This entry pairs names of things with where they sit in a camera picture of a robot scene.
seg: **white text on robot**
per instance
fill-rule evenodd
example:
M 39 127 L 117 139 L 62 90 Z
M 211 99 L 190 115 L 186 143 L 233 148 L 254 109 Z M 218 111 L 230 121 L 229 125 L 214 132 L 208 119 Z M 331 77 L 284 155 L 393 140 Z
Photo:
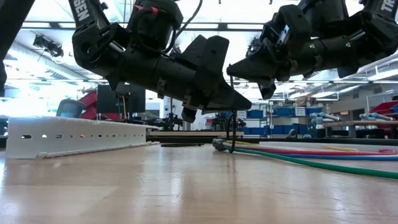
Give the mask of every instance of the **white text on robot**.
M 86 19 L 90 15 L 88 14 L 87 10 L 87 5 L 85 3 L 85 0 L 75 0 L 74 2 L 75 5 L 75 10 L 77 13 L 77 16 L 79 17 L 79 21 L 82 21 L 83 19 Z
M 381 10 L 386 10 L 392 12 L 392 8 L 394 7 L 395 0 L 383 0 L 383 4 L 381 5 Z

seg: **blue cable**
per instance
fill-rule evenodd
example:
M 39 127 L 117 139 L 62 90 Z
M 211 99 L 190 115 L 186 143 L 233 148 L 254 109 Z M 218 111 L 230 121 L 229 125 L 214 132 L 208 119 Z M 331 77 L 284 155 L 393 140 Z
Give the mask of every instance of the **blue cable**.
M 306 159 L 338 159 L 338 160 L 367 160 L 367 161 L 398 161 L 398 156 L 324 156 L 324 155 L 303 155 L 303 154 L 279 154 L 293 158 Z

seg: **blue storage bin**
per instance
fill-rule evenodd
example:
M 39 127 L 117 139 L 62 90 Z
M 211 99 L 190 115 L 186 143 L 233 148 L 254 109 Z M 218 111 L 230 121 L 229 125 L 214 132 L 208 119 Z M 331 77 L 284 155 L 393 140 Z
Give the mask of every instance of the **blue storage bin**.
M 283 134 L 284 126 L 283 125 L 274 125 L 274 129 L 272 130 L 272 134 Z
M 264 112 L 261 110 L 251 110 L 248 112 L 248 118 L 262 118 L 264 116 Z
M 269 126 L 264 126 L 264 133 L 271 134 L 271 128 Z
M 307 108 L 307 111 L 305 112 L 306 114 L 310 115 L 312 113 L 321 113 L 322 108 Z
M 398 104 L 391 108 L 393 113 L 398 113 Z
M 264 128 L 250 128 L 251 134 L 265 134 Z
M 292 108 L 276 108 L 274 109 L 273 115 L 277 116 L 292 116 L 293 109 Z
M 284 127 L 284 134 L 288 134 L 291 129 L 296 129 L 296 131 L 299 131 L 299 127 L 297 125 L 283 125 Z
M 298 127 L 298 133 L 299 133 L 299 134 L 307 134 L 307 133 L 308 133 L 308 127 L 307 127 L 307 125 L 301 124 L 301 125 Z
M 226 118 L 229 118 L 229 117 L 231 116 L 231 114 L 232 114 L 232 112 L 226 111 L 226 112 L 225 112 L 225 117 L 226 117 Z
M 244 128 L 241 128 L 241 129 L 243 131 L 243 134 L 250 134 L 250 128 L 244 127 Z

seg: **yellow cable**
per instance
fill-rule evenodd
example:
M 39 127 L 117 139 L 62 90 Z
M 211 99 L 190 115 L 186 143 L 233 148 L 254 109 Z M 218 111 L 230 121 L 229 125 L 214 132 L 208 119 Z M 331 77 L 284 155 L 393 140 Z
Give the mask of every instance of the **yellow cable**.
M 241 141 L 235 141 L 235 144 L 242 144 L 242 145 L 248 145 L 248 146 L 258 146 L 258 144 L 252 144 L 252 143 L 241 142 Z
M 344 148 L 335 146 L 322 146 L 324 149 L 338 150 L 338 151 L 348 151 L 348 152 L 358 152 L 359 150 L 355 148 Z
M 124 111 L 124 119 L 127 119 L 127 113 L 126 113 L 126 101 L 124 100 L 124 95 L 122 95 L 123 99 L 123 111 Z
M 247 146 L 258 146 L 258 144 L 252 144 L 252 143 L 241 142 L 241 141 L 235 141 L 235 144 L 247 145 Z M 325 149 L 339 150 L 339 151 L 349 151 L 349 152 L 358 152 L 359 151 L 354 148 L 344 148 L 344 147 L 335 147 L 335 146 L 322 146 L 322 147 Z

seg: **cable connector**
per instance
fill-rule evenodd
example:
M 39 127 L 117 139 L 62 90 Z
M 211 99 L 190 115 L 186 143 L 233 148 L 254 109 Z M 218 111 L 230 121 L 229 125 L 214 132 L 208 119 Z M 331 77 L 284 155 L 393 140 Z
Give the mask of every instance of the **cable connector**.
M 223 143 L 225 142 L 224 139 L 213 139 L 213 147 L 218 151 L 225 151 Z

